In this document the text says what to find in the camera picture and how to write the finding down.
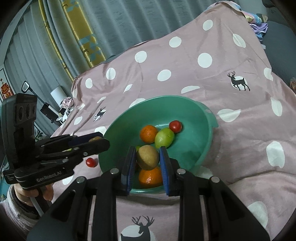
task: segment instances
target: gray curtain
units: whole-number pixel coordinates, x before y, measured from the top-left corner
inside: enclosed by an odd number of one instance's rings
[[[87,71],[89,65],[77,44],[60,1],[43,0],[43,5],[54,40],[72,76],[75,78]]]
[[[243,10],[266,14],[261,0],[233,0]],[[79,1],[106,58],[161,38],[184,26],[215,0]]]
[[[21,86],[26,80],[36,94],[56,110],[59,110],[59,107],[50,95],[52,90],[60,85],[64,92],[71,96],[72,82],[50,42],[37,1],[32,2],[19,22],[4,66],[17,93],[21,93]],[[57,129],[41,112],[37,112],[36,118],[36,124],[46,135],[52,135]]]

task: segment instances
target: deer print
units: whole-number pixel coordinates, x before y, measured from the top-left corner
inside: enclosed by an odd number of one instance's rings
[[[246,82],[244,81],[244,78],[242,80],[236,80],[235,79],[235,71],[231,72],[232,73],[232,76],[230,76],[230,73],[228,73],[228,77],[230,77],[231,79],[231,83],[233,84],[233,86],[237,89],[240,90],[239,88],[239,85],[242,85],[244,87],[244,90],[246,91],[246,86],[248,87],[249,91],[250,91],[250,88],[249,86],[246,84]]]
[[[106,110],[105,110],[106,107],[102,107],[100,109],[100,111],[97,113],[97,115],[94,117],[94,121],[97,121],[99,119],[102,118],[103,114],[105,114]]]
[[[140,218],[141,216],[139,218],[132,217],[132,221],[134,224],[140,226],[139,234],[142,234],[142,235],[139,237],[126,237],[120,234],[121,241],[150,241],[149,226],[154,222],[154,219],[152,217],[150,220],[148,216],[147,217],[143,216],[143,218],[147,220],[147,224],[143,225],[142,222],[139,223]]]

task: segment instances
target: sleeve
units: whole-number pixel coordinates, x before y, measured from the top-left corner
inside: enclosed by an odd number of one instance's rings
[[[1,222],[1,225],[8,227],[10,235],[18,235],[22,238],[12,240],[26,240],[28,232],[38,221],[38,216],[36,214],[21,208],[15,197],[13,185],[11,185],[8,190],[7,199],[0,203],[0,213],[0,219],[3,222],[3,224]]]

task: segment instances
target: pillow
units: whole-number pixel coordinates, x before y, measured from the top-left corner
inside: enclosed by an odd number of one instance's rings
[[[268,30],[262,42],[266,46],[265,53],[272,71],[290,86],[290,80],[296,77],[296,36],[285,25],[267,23]]]

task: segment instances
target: flower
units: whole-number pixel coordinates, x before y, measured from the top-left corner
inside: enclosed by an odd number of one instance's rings
[[[72,97],[66,97],[63,101],[62,101],[62,107],[65,109],[70,108],[72,105],[74,105],[74,100]]]

